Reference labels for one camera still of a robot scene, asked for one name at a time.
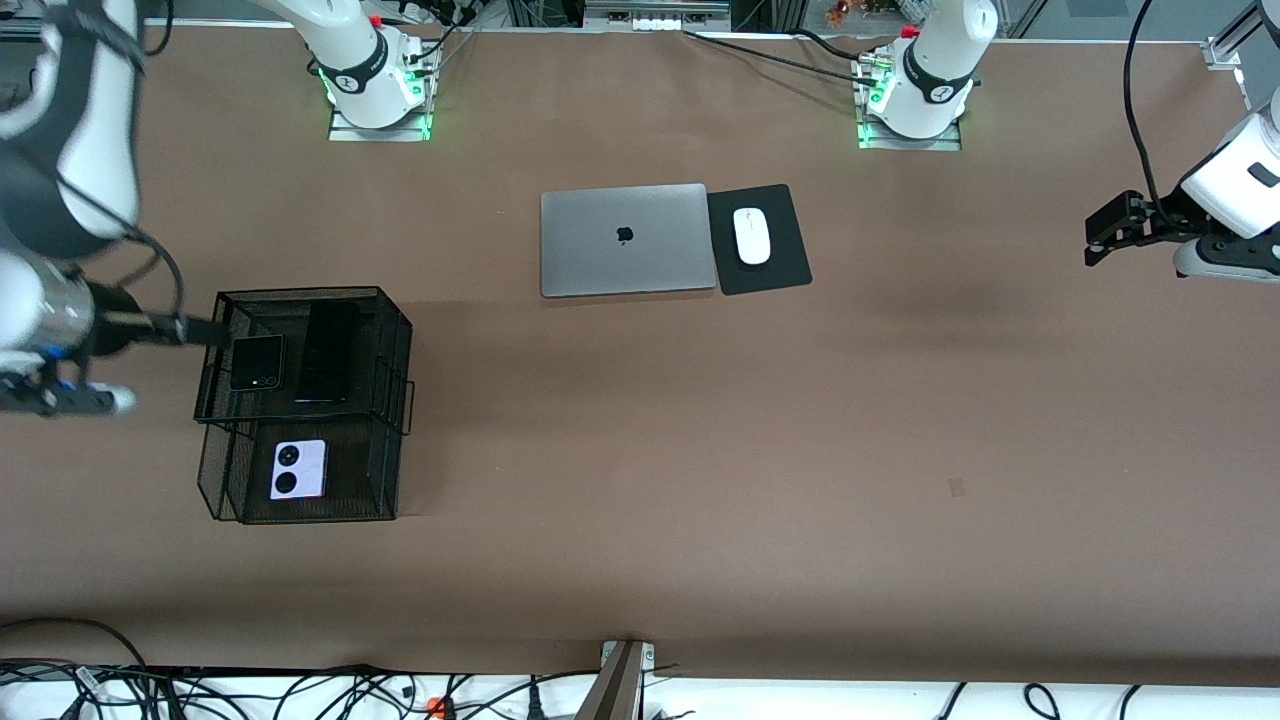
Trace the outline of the white computer mouse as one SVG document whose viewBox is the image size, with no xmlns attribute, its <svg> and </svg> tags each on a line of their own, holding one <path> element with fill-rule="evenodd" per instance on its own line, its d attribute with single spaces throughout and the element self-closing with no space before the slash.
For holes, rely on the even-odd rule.
<svg viewBox="0 0 1280 720">
<path fill-rule="evenodd" d="M 732 213 L 735 246 L 745 266 L 762 266 L 771 260 L 772 238 L 765 213 L 759 208 L 739 208 Z"/>
</svg>

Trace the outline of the black square flip phone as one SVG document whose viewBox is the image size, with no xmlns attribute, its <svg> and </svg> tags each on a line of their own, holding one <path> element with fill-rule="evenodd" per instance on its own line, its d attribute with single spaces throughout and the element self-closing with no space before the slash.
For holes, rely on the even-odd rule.
<svg viewBox="0 0 1280 720">
<path fill-rule="evenodd" d="M 238 338 L 230 346 L 232 392 L 276 389 L 284 378 L 285 337 L 266 334 Z"/>
</svg>

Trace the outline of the grey white power strip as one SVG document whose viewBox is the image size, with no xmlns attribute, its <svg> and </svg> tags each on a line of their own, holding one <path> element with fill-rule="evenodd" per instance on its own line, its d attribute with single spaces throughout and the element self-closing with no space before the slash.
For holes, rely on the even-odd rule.
<svg viewBox="0 0 1280 720">
<path fill-rule="evenodd" d="M 730 0 L 582 0 L 582 27 L 605 32 L 731 31 Z"/>
</svg>

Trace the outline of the grey closed laptop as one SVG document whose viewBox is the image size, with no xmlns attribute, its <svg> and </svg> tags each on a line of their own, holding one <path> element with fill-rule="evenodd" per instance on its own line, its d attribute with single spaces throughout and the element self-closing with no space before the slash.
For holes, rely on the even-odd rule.
<svg viewBox="0 0 1280 720">
<path fill-rule="evenodd" d="M 581 299 L 716 287 L 704 184 L 541 195 L 540 295 Z"/>
</svg>

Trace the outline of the black mouse pad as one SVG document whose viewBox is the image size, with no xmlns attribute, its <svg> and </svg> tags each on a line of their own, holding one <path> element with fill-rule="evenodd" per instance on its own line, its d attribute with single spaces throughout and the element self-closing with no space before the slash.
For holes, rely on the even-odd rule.
<svg viewBox="0 0 1280 720">
<path fill-rule="evenodd" d="M 812 283 L 803 232 L 787 184 L 712 192 L 707 195 L 707 206 L 723 293 L 758 293 Z M 762 266 L 745 266 L 739 260 L 732 223 L 732 213 L 739 208 L 759 208 L 768 219 L 772 255 Z"/>
</svg>

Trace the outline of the black slab smartphone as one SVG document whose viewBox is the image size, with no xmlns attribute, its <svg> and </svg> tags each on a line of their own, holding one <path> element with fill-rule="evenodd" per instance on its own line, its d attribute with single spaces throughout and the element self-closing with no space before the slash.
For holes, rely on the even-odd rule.
<svg viewBox="0 0 1280 720">
<path fill-rule="evenodd" d="M 343 404 L 351 388 L 351 345 L 357 336 L 360 307 L 351 301 L 321 300 L 310 305 L 297 404 Z"/>
</svg>

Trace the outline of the lilac white flip phone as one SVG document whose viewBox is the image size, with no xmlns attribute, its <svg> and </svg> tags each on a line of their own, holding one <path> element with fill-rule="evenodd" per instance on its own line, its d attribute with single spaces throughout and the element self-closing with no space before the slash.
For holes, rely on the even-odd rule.
<svg viewBox="0 0 1280 720">
<path fill-rule="evenodd" d="M 324 439 L 276 445 L 269 498 L 274 502 L 321 498 L 326 493 L 328 447 Z"/>
</svg>

